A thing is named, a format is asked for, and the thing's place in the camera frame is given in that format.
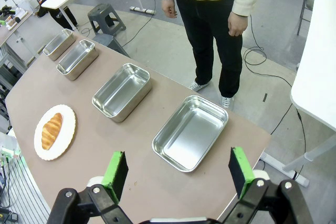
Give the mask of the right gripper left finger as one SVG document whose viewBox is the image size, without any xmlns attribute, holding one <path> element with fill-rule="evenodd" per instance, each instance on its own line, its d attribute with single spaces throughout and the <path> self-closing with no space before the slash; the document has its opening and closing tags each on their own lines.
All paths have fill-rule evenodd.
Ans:
<svg viewBox="0 0 336 224">
<path fill-rule="evenodd" d="M 88 223 L 92 217 L 101 217 L 105 223 L 131 223 L 119 206 L 128 170 L 125 152 L 114 152 L 101 182 L 81 192 L 59 191 L 48 222 Z"/>
</svg>

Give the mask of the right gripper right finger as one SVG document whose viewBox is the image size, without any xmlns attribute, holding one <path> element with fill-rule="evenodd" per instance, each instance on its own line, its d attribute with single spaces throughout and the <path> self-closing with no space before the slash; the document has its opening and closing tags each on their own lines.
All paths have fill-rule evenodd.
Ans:
<svg viewBox="0 0 336 224">
<path fill-rule="evenodd" d="M 251 223 L 259 211 L 268 212 L 274 223 L 313 223 L 299 184 L 292 179 L 274 184 L 257 176 L 241 147 L 232 147 L 228 168 L 238 202 L 223 223 Z"/>
</svg>

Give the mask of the person left hand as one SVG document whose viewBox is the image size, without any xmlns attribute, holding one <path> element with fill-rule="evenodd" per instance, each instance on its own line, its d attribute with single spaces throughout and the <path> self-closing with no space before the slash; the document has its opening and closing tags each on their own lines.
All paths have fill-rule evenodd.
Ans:
<svg viewBox="0 0 336 224">
<path fill-rule="evenodd" d="M 248 27 L 248 17 L 239 16 L 233 12 L 230 13 L 228 18 L 228 29 L 229 35 L 232 37 L 238 37 L 243 34 L 243 32 Z"/>
</svg>

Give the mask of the person right hand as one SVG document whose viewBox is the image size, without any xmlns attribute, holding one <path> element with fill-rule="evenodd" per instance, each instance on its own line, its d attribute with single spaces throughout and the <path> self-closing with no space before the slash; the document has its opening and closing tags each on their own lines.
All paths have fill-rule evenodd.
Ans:
<svg viewBox="0 0 336 224">
<path fill-rule="evenodd" d="M 176 18 L 177 11 L 175 10 L 174 0 L 161 0 L 162 11 L 168 18 Z"/>
</svg>

